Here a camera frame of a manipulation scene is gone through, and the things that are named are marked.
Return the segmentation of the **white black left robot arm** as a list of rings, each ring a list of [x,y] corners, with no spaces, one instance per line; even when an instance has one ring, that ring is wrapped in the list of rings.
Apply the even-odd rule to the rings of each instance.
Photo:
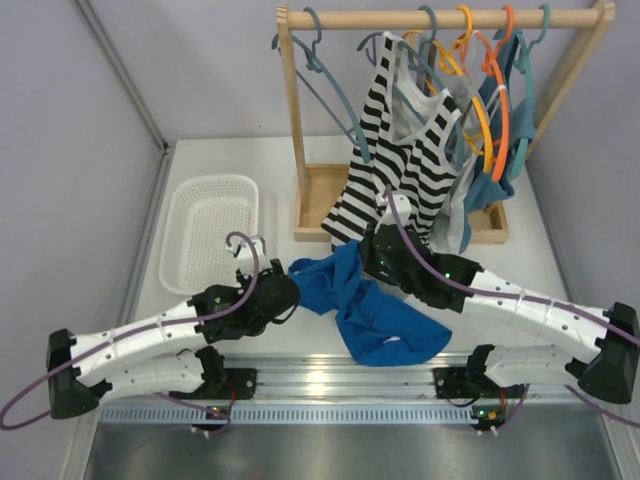
[[[87,335],[68,329],[48,339],[47,381],[55,420],[124,397],[166,393],[215,399],[230,387],[220,341],[256,337],[283,324],[301,300],[278,260],[233,286],[213,285],[172,309],[124,327]]]

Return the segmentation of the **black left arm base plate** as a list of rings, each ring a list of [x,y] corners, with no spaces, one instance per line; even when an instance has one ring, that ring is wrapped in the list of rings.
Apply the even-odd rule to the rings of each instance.
[[[218,397],[223,400],[250,400],[257,386],[257,370],[254,368],[226,368],[226,383]]]

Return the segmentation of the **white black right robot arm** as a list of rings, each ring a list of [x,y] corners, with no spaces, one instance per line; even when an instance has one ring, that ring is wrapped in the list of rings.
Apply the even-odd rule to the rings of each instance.
[[[633,307],[584,307],[541,295],[472,260],[432,253],[413,230],[395,225],[367,228],[360,252],[366,273],[431,308],[495,321],[542,340],[540,346],[475,347],[466,382],[476,395],[546,384],[578,388],[611,404],[631,402],[639,365]]]

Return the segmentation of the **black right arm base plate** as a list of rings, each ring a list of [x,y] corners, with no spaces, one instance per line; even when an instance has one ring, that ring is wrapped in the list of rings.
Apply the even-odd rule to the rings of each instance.
[[[502,388],[484,375],[467,372],[465,367],[440,367],[433,370],[436,397],[459,408],[481,399],[500,399]]]

